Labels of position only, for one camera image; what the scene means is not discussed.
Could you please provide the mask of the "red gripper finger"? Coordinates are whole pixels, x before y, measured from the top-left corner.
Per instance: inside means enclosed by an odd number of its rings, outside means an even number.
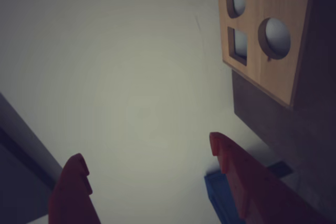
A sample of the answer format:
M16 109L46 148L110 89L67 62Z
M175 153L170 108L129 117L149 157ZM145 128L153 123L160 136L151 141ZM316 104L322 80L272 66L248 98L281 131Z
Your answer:
M100 223L90 199L89 174L80 153L68 159L49 199L49 223Z
M229 137L212 132L209 140L246 223L331 223Z

